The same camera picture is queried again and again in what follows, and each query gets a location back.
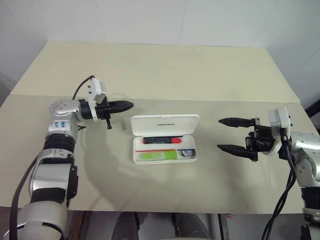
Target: red cap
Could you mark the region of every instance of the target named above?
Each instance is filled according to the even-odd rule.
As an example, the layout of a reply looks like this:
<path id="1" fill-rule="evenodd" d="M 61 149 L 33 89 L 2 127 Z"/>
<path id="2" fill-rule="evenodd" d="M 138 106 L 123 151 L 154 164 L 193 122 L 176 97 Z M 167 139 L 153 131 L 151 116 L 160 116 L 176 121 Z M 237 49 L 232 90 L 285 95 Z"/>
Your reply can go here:
<path id="1" fill-rule="evenodd" d="M 181 143 L 181 138 L 172 138 L 172 143 L 173 144 L 180 144 Z"/>

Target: red marker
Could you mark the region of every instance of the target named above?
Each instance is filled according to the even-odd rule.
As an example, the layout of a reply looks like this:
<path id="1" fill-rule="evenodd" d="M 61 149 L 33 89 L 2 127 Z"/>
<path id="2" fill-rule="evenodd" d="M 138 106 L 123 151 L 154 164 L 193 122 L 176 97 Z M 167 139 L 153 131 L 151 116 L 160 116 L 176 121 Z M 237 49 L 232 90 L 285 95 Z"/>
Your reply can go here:
<path id="1" fill-rule="evenodd" d="M 182 142 L 181 138 L 172 137 L 144 137 L 142 143 L 144 144 L 180 144 Z"/>

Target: white case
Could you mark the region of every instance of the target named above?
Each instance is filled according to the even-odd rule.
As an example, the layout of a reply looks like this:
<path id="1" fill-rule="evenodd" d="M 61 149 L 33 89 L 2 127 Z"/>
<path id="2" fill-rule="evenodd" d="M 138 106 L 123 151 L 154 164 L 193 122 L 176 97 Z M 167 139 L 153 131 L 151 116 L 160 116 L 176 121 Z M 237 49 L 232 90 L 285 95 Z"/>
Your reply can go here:
<path id="1" fill-rule="evenodd" d="M 198 153 L 192 134 L 200 120 L 197 114 L 136 115 L 131 118 L 133 139 L 132 159 L 135 164 L 188 163 L 197 160 Z M 183 136 L 181 143 L 143 144 L 144 137 Z M 140 161 L 136 151 L 195 149 L 195 157 L 179 160 Z"/>

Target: sticker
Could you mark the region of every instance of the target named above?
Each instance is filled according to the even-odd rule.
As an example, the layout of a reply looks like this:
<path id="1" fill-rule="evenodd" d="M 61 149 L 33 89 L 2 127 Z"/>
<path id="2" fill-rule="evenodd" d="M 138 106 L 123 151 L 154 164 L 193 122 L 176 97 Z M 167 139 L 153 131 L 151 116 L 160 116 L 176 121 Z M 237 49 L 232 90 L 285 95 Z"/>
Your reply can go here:
<path id="1" fill-rule="evenodd" d="M 69 131 L 69 120 L 54 120 L 49 126 L 49 132 L 52 131 Z"/>
<path id="2" fill-rule="evenodd" d="M 179 156 L 182 156 L 184 159 L 194 159 L 196 156 L 195 149 L 178 149 Z"/>

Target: black mount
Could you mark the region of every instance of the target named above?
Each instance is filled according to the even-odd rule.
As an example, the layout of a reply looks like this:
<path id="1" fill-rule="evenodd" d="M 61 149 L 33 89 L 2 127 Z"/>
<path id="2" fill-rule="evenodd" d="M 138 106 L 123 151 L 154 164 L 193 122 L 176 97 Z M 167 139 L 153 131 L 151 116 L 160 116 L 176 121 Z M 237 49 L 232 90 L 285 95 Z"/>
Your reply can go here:
<path id="1" fill-rule="evenodd" d="M 217 147 L 229 154 L 258 161 L 258 152 L 269 152 L 274 145 L 275 139 L 272 136 L 271 127 L 257 124 L 255 118 L 244 119 L 238 117 L 229 117 L 218 121 L 229 127 L 254 127 L 254 131 L 249 132 L 245 138 L 245 147 L 237 145 L 221 145 Z"/>
<path id="2" fill-rule="evenodd" d="M 81 107 L 81 115 L 84 119 L 92 119 L 89 103 L 84 99 L 79 99 Z M 96 115 L 101 120 L 106 120 L 107 129 L 112 129 L 110 118 L 111 114 L 121 113 L 131 109 L 134 104 L 130 101 L 108 101 L 107 97 L 104 97 L 101 103 L 97 103 L 95 107 Z"/>

